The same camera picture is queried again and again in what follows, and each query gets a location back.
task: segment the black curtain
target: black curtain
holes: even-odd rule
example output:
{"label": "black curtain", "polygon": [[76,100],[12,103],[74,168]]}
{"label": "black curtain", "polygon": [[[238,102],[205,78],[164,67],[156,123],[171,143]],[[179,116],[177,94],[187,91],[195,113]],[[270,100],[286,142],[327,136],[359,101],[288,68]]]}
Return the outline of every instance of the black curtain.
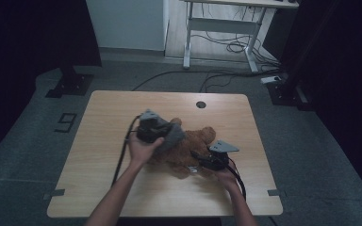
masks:
{"label": "black curtain", "polygon": [[362,1],[304,0],[281,61],[362,178]]}
{"label": "black curtain", "polygon": [[0,141],[28,104],[35,78],[61,65],[101,66],[83,0],[0,0]]}

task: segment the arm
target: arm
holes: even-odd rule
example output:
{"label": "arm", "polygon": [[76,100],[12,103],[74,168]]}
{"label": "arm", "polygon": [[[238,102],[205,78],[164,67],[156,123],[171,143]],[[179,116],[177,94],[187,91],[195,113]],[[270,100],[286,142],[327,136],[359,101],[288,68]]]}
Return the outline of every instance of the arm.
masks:
{"label": "arm", "polygon": [[[233,163],[230,163],[230,167],[235,169]],[[232,208],[234,210],[237,225],[257,226],[255,217],[252,215],[249,206],[246,204],[246,201],[243,199],[242,193],[239,190],[239,186],[235,176],[228,169],[214,171],[214,174],[217,176],[220,183],[230,194]]]}
{"label": "arm", "polygon": [[128,146],[131,161],[125,172],[116,181],[105,197],[95,207],[87,220],[90,225],[115,225],[122,212],[125,200],[140,169],[150,159],[155,148],[163,143],[164,138],[158,138],[153,144],[147,144],[137,139],[136,133],[130,134]]}

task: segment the wooden floor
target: wooden floor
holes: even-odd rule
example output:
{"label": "wooden floor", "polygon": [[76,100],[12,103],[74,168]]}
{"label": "wooden floor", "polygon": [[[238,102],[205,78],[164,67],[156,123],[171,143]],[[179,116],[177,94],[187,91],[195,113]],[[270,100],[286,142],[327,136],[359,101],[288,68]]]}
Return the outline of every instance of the wooden floor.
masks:
{"label": "wooden floor", "polygon": [[[187,18],[189,11],[189,4],[183,1],[169,1],[170,2],[170,23],[166,44],[166,57],[183,57],[184,45],[187,40]],[[241,20],[251,21],[257,20],[261,8],[247,8],[239,6],[229,5],[216,5],[216,4],[194,4],[193,16],[205,17],[225,20]],[[266,15],[263,19],[263,25],[261,26],[258,39],[263,41],[266,37],[269,25],[272,21],[272,16],[275,9],[267,9]],[[219,40],[219,42],[229,43],[230,39],[234,39],[236,34],[226,34],[217,32],[207,32],[212,39]],[[205,38],[195,35],[204,36],[207,38],[207,33],[204,31],[192,31],[191,32],[191,58],[199,59],[216,59],[225,61],[240,61],[245,62],[246,56],[243,52],[232,53],[227,51],[227,45],[218,44]],[[248,42],[248,38],[241,38],[239,41]],[[257,41],[255,47],[258,48],[260,42]],[[234,50],[240,51],[238,47],[234,47]],[[268,56],[268,52],[262,47],[260,52]]]}

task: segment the teddy bear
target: teddy bear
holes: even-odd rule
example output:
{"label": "teddy bear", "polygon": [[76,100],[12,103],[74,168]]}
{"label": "teddy bear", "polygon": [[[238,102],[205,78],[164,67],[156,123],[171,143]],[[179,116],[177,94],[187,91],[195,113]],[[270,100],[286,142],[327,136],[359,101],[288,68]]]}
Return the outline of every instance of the teddy bear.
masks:
{"label": "teddy bear", "polygon": [[[182,121],[179,118],[174,118],[170,121],[181,125]],[[194,167],[199,170],[204,177],[211,175],[211,171],[203,169],[199,166],[199,162],[190,152],[194,151],[202,156],[209,156],[210,152],[207,146],[215,139],[216,132],[210,126],[201,130],[185,131],[185,137],[175,146],[165,152],[155,153],[150,159],[150,164],[167,163],[180,179],[186,178],[191,173],[189,167]]]}

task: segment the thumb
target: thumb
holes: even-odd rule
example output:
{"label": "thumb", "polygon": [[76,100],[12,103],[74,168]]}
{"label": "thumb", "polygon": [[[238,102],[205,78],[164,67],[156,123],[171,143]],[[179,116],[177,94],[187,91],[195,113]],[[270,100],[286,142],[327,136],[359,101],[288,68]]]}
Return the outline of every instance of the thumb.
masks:
{"label": "thumb", "polygon": [[158,146],[160,146],[162,143],[164,142],[164,138],[163,137],[159,137],[155,140],[155,142],[152,144],[152,146],[154,146],[155,148],[157,148]]}

